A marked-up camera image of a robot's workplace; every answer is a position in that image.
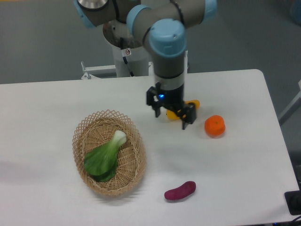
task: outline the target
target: white label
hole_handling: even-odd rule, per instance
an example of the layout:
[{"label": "white label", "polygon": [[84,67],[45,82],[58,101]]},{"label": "white label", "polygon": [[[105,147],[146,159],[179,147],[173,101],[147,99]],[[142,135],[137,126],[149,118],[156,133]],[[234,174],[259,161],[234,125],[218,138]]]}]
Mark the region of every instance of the white label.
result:
[{"label": "white label", "polygon": [[121,54],[122,54],[123,57],[127,57],[127,56],[130,56],[132,54],[132,51],[131,51],[130,48],[126,48],[126,49],[123,49],[121,51]]}]

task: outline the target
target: metal frame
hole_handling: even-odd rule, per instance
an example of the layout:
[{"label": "metal frame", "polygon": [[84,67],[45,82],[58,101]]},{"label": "metal frame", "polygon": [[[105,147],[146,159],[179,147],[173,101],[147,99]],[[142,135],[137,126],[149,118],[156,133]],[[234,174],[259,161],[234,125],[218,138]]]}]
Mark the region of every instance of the metal frame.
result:
[{"label": "metal frame", "polygon": [[288,120],[292,114],[301,106],[301,80],[299,82],[300,92],[292,99],[288,106],[278,116],[280,126]]}]

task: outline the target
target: gray floor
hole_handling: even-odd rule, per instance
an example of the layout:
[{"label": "gray floor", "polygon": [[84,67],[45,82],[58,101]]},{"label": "gray floor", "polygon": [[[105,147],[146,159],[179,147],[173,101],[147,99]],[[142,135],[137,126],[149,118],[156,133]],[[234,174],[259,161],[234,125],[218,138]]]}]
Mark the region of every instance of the gray floor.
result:
[{"label": "gray floor", "polygon": [[[260,69],[279,114],[301,80],[301,26],[289,2],[219,0],[215,19],[187,31],[190,72]],[[86,29],[72,0],[0,2],[0,50],[0,84],[77,80],[81,61],[113,64],[101,28]],[[300,128],[301,109],[282,127],[293,164],[301,164]]]}]

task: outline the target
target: wicker basket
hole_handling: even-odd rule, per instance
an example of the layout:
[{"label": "wicker basket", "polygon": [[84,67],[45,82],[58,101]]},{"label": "wicker basket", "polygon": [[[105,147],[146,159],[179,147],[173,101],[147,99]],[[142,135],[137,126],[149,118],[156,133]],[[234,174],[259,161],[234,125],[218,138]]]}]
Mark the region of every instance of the wicker basket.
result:
[{"label": "wicker basket", "polygon": [[[127,135],[126,143],[118,152],[116,175],[107,182],[96,182],[84,169],[85,155],[111,140],[116,130],[121,130]],[[146,156],[142,138],[133,122],[120,112],[107,110],[85,118],[75,130],[72,145],[80,177],[97,193],[108,196],[121,195],[137,185],[143,177]]]}]

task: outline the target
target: blue joint cap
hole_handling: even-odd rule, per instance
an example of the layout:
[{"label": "blue joint cap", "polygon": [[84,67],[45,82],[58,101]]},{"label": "blue joint cap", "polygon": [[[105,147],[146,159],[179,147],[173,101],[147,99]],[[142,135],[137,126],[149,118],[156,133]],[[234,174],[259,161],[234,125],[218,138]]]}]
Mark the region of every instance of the blue joint cap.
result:
[{"label": "blue joint cap", "polygon": [[83,10],[81,9],[79,4],[77,3],[77,0],[73,0],[73,4],[74,4],[77,12],[79,13],[79,16],[80,16],[81,20],[84,22],[84,25],[86,26],[86,28],[94,28],[95,25],[84,14]]},{"label": "blue joint cap", "polygon": [[140,13],[141,10],[145,8],[150,8],[146,5],[138,5],[131,9],[131,11],[127,15],[127,27],[129,28],[132,35],[134,35],[134,22],[137,15]]},{"label": "blue joint cap", "polygon": [[159,20],[150,29],[149,42],[153,51],[160,56],[177,57],[187,47],[185,27],[177,20]]},{"label": "blue joint cap", "polygon": [[217,0],[205,0],[205,14],[203,21],[215,17],[217,12]]}]

